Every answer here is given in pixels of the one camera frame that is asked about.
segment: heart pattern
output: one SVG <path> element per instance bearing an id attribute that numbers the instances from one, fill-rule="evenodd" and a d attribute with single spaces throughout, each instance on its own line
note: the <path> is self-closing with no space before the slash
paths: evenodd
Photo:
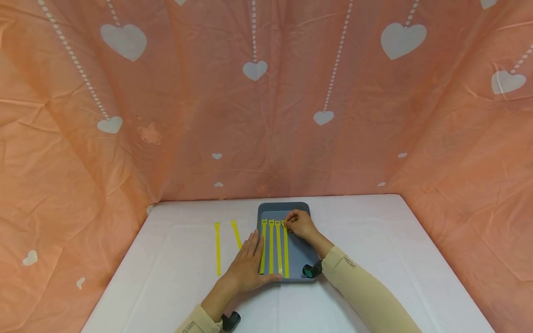
<path id="1" fill-rule="evenodd" d="M 515 91 L 524 84 L 526 84 L 524 75 L 512 75 L 506 70 L 500 70 L 492 75 L 492 91 L 496 95 Z"/>
<path id="2" fill-rule="evenodd" d="M 480 1 L 481 1 L 481 7 L 483 9 L 487 9 L 489 7 L 492 7 L 498 2 L 498 0 L 480 0 Z"/>
<path id="3" fill-rule="evenodd" d="M 76 281 L 76 287 L 78 287 L 79 290 L 82 289 L 83 282 L 85 282 L 85 278 L 81 278 L 78 281 Z"/>
<path id="4" fill-rule="evenodd" d="M 258 63 L 247 62 L 243 66 L 244 75 L 253 81 L 259 80 L 267 72 L 268 65 L 264 61 Z"/>
<path id="5" fill-rule="evenodd" d="M 97 127 L 102 132 L 115 134 L 122 127 L 122 118 L 114 116 L 109 120 L 101 120 L 98 122 Z"/>
<path id="6" fill-rule="evenodd" d="M 26 256 L 26 258 L 22 260 L 22 264 L 24 266 L 30 266 L 30 265 L 35 264 L 37 260 L 38 260 L 37 251 L 31 250 L 30 252 L 28 252 L 28 255 Z"/>
<path id="7" fill-rule="evenodd" d="M 332 120 L 334 116 L 335 114 L 333 114 L 333 112 L 331 111 L 318 111 L 314 114 L 313 119 L 315 123 L 322 126 L 323 124 L 328 123 L 330 120 Z"/>
<path id="8" fill-rule="evenodd" d="M 134 25 L 103 25 L 100 35 L 109 47 L 126 59 L 137 60 L 146 48 L 146 36 Z"/>
<path id="9" fill-rule="evenodd" d="M 400 23 L 392 23 L 381 34 L 381 46 L 385 54 L 394 60 L 419 47 L 426 39 L 426 33 L 422 25 L 404 27 Z"/>

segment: finger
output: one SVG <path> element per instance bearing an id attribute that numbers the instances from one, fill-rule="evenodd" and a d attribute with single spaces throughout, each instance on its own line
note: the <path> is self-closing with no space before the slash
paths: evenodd
<path id="1" fill-rule="evenodd" d="M 291 218 L 293 218 L 294 216 L 298 217 L 298 213 L 299 213 L 299 210 L 298 209 L 295 209 L 295 210 L 291 210 L 289 212 L 289 214 L 287 214 L 287 216 L 285 217 L 286 220 L 289 220 Z"/>
<path id="2" fill-rule="evenodd" d="M 246 254 L 248 253 L 248 248 L 249 247 L 250 247 L 250 242 L 247 239 L 247 240 L 244 241 L 243 246 L 241 246 L 241 248 L 240 248 L 239 258 L 242 258 L 242 257 L 246 256 Z"/>
<path id="3" fill-rule="evenodd" d="M 272 282 L 279 282 L 283 280 L 283 277 L 280 274 L 268 274 L 259 276 L 259 286 L 264 286 Z"/>
<path id="4" fill-rule="evenodd" d="M 263 235 L 259 236 L 259 242 L 257 243 L 257 248 L 255 249 L 254 258 L 261 260 L 261 256 L 263 255 L 263 244 L 265 242 L 265 239 Z"/>
<path id="5" fill-rule="evenodd" d="M 250 248 L 248 248 L 248 253 L 246 254 L 247 257 L 253 257 L 255 248 L 257 247 L 257 229 L 252 233 L 250 236 Z"/>
<path id="6" fill-rule="evenodd" d="M 287 227 L 288 230 L 292 230 L 293 223 L 294 223 L 293 221 L 287 220 L 287 221 L 285 221 L 285 227 Z"/>

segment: beige arm sleeve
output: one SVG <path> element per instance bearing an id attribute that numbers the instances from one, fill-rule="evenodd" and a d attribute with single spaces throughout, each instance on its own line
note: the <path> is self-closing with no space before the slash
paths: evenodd
<path id="1" fill-rule="evenodd" d="M 222 320 L 215 323 L 198 305 L 175 333 L 219 333 L 221 329 Z"/>
<path id="2" fill-rule="evenodd" d="M 372 333 L 422 332 L 387 287 L 339 248 L 332 248 L 322 261 L 322 272 Z"/>

